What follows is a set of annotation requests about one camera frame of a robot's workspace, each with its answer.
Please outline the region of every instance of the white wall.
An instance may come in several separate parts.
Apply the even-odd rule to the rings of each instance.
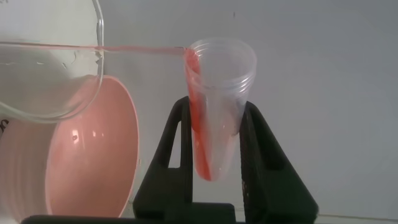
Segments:
[[[101,6],[106,45],[189,46],[215,36],[247,42],[258,56],[249,100],[320,213],[398,218],[398,1],[135,0]],[[182,62],[107,55],[105,66],[137,106],[138,186],[174,101],[187,94]],[[224,181],[195,177],[194,200],[233,203],[241,216],[236,155]]]

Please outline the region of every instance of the clear plastic cup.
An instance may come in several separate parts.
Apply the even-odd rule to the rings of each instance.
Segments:
[[[253,49],[236,39],[199,40],[185,53],[195,168],[205,180],[229,169],[256,64]]]

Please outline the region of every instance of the red residue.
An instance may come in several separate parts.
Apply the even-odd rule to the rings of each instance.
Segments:
[[[199,58],[196,52],[192,49],[185,51],[185,60],[187,65],[185,67],[185,74],[187,79],[201,74]],[[195,167],[198,175],[205,179],[211,180],[210,168],[206,158],[207,128],[205,117],[205,105],[203,98],[196,92],[192,84],[188,82],[188,92],[190,100],[191,123],[194,133],[194,153],[195,153]]]

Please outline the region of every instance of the pink bowl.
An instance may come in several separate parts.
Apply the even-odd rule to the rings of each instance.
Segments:
[[[0,141],[0,200],[17,221],[39,214],[119,217],[138,145],[131,97],[105,76],[94,102],[72,119],[9,123]]]

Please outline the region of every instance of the plastic container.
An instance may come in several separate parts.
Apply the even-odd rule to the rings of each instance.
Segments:
[[[131,97],[104,77],[93,103],[72,119],[9,122],[0,141],[0,202],[18,222],[32,215],[120,217],[138,150]]]
[[[205,180],[229,169],[256,64],[253,49],[236,39],[199,40],[185,53],[195,168]]]
[[[6,3],[0,7],[1,42],[103,46],[97,0]],[[103,60],[92,50],[1,44],[1,117],[49,123],[75,116],[97,94]]]

